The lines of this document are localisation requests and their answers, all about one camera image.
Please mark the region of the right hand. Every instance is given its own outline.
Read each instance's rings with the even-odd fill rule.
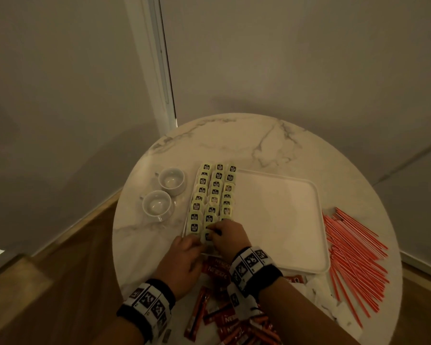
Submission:
[[[236,253],[241,249],[252,246],[240,223],[225,219],[209,225],[208,229],[213,230],[209,233],[209,239],[212,240],[222,258],[229,264],[232,263]]]

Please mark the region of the pile of stirrers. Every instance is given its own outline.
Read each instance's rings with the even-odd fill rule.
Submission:
[[[362,327],[361,320],[357,316],[339,275],[343,278],[367,317],[370,317],[370,314],[362,300],[374,312],[379,312],[378,305],[384,298],[385,283],[389,283],[389,281],[385,278],[386,269],[376,261],[388,256],[385,252],[388,247],[377,240],[378,235],[375,232],[369,230],[339,208],[335,210],[336,212],[332,218],[327,215],[323,216],[327,241],[332,244],[329,249],[331,261],[330,278],[335,297],[341,301],[337,288],[338,284],[354,318]]]

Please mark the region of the forearm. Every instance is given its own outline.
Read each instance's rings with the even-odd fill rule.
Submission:
[[[104,329],[92,342],[92,345],[143,345],[144,337],[138,328],[122,317]]]
[[[259,301],[286,345],[358,345],[355,339],[315,307],[285,278],[280,277],[261,290]]]

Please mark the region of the round table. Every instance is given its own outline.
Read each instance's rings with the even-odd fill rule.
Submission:
[[[339,207],[379,234],[389,248],[389,257],[381,264],[388,270],[390,284],[377,314],[368,319],[358,312],[364,325],[359,341],[390,342],[401,304],[402,266],[383,204],[361,172],[332,145],[292,123],[262,115],[222,114],[188,122],[159,139],[139,159],[123,187],[113,222],[113,261],[124,298],[150,276],[175,236],[182,234],[192,185],[204,161],[234,161],[243,169],[311,180],[324,211]],[[187,188],[174,198],[172,217],[151,224],[142,213],[140,196],[159,189],[155,173],[167,167],[184,170]],[[181,332],[176,339],[182,344],[187,341],[182,335],[198,290],[195,286],[173,310],[171,329]]]

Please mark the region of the left hand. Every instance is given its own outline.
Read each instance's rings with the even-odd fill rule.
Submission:
[[[177,236],[166,255],[161,259],[152,278],[162,280],[174,293],[176,301],[184,297],[196,284],[206,246],[199,237],[189,235]]]

